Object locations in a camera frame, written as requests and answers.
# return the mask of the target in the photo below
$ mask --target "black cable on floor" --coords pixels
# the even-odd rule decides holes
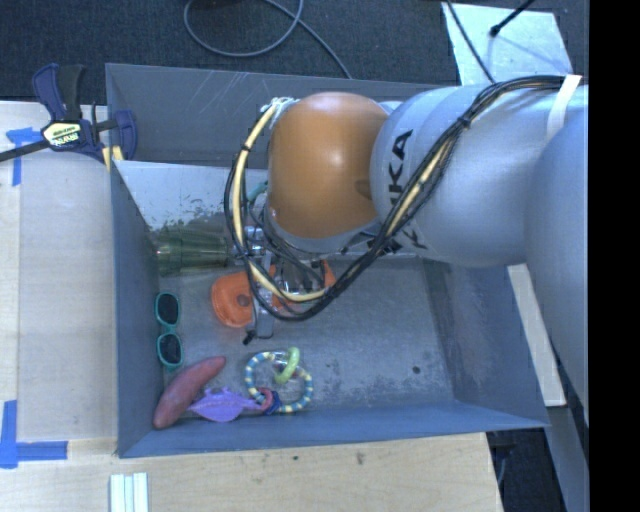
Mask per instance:
[[[222,55],[224,57],[234,57],[234,58],[236,58],[236,57],[237,58],[249,58],[249,57],[258,57],[260,55],[264,55],[265,53],[270,52],[274,48],[277,48],[282,43],[284,43],[289,38],[289,36],[293,32],[293,30],[296,28],[296,26],[300,25],[309,34],[311,34],[311,36],[316,41],[318,41],[322,45],[322,47],[325,49],[325,51],[338,64],[338,66],[340,66],[340,69],[342,70],[344,75],[349,79],[353,78],[351,76],[351,73],[349,73],[349,71],[347,70],[346,66],[343,64],[342,60],[340,60],[340,58],[331,49],[331,47],[324,41],[324,39],[322,39],[309,25],[307,25],[304,21],[302,21],[301,16],[302,16],[302,9],[304,7],[304,0],[299,0],[298,10],[296,11],[295,14],[292,13],[291,11],[289,11],[288,9],[282,7],[280,4],[274,2],[273,0],[262,0],[263,2],[265,2],[265,3],[269,4],[270,6],[272,6],[273,8],[278,9],[281,12],[285,13],[287,16],[289,16],[291,19],[293,19],[293,22],[291,23],[291,25],[289,26],[287,31],[282,35],[282,37],[280,37],[276,42],[274,42],[274,43],[270,44],[269,46],[267,46],[265,48],[262,48],[260,50],[256,50],[256,51],[253,51],[253,52],[240,52],[240,53],[228,52],[228,51],[225,51],[225,50],[221,50],[219,48],[215,48],[215,47],[205,43],[202,39],[200,39],[195,34],[193,29],[191,28],[191,23],[189,22],[189,12],[191,11],[191,6],[193,5],[194,1],[195,0],[189,0],[187,2],[187,4],[185,5],[185,7],[184,7],[184,13],[183,13],[184,26],[185,26],[187,32],[189,33],[189,35],[193,38],[193,40],[196,43],[198,43],[200,46],[202,46],[206,50],[208,50],[208,51],[210,51],[212,53],[215,53],[216,55]]]
[[[476,50],[475,46],[473,46],[473,44],[471,43],[471,39],[469,39],[469,36],[467,35],[466,30],[462,27],[462,23],[460,22],[460,19],[458,18],[456,11],[453,9],[453,5],[451,5],[451,0],[446,0],[446,2],[447,2],[447,7],[449,7],[449,11],[451,12],[451,15],[453,16],[453,20],[456,22],[456,25],[458,25],[458,28],[460,29],[460,33],[462,34],[462,37],[466,41],[467,46],[469,47],[469,50],[471,50],[471,53],[475,57],[476,61],[478,61],[478,64],[482,68],[482,71],[484,72],[486,77],[489,79],[489,81],[492,84],[495,84],[496,83],[495,79],[493,78],[493,76],[491,76],[491,73],[487,69],[487,66],[484,65],[484,62],[482,62],[482,59],[480,58],[480,55],[478,55],[478,51]]]

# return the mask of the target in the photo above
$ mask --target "robotic arm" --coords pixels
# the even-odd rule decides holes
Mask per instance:
[[[471,267],[526,262],[554,346],[584,382],[587,114],[588,86],[559,76],[441,88],[400,105],[338,92],[274,101],[225,201],[255,300],[281,320],[310,318],[390,251]],[[267,197],[253,215],[244,169],[273,119]],[[323,260],[363,242],[328,284]]]

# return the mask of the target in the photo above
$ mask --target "green plastic object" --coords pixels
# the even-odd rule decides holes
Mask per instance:
[[[298,349],[298,347],[289,348],[287,350],[287,356],[287,364],[284,369],[273,378],[276,384],[285,384],[291,379],[293,372],[296,371],[298,363],[300,362],[300,349]]]
[[[161,276],[211,270],[229,261],[227,239],[207,227],[163,228],[155,245]]]

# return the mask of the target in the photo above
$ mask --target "blue clamp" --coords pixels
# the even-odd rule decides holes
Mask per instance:
[[[38,101],[51,116],[51,122],[40,131],[42,140],[22,145],[0,153],[0,162],[50,148],[53,151],[73,151],[98,162],[105,162],[105,145],[100,141],[100,132],[118,129],[118,144],[122,156],[133,158],[138,145],[138,136],[133,112],[119,110],[114,118],[98,123],[95,106],[92,122],[82,118],[78,103],[78,83],[84,66],[48,64],[33,76],[33,90]]]

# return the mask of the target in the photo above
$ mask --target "orange toy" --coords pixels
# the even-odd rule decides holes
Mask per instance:
[[[336,282],[333,272],[326,261],[323,260],[325,269],[325,287],[332,286]],[[275,267],[271,266],[272,276]],[[253,298],[247,274],[244,271],[235,272],[218,278],[211,286],[211,305],[218,320],[229,327],[244,327],[251,322]],[[281,301],[274,297],[273,304]]]

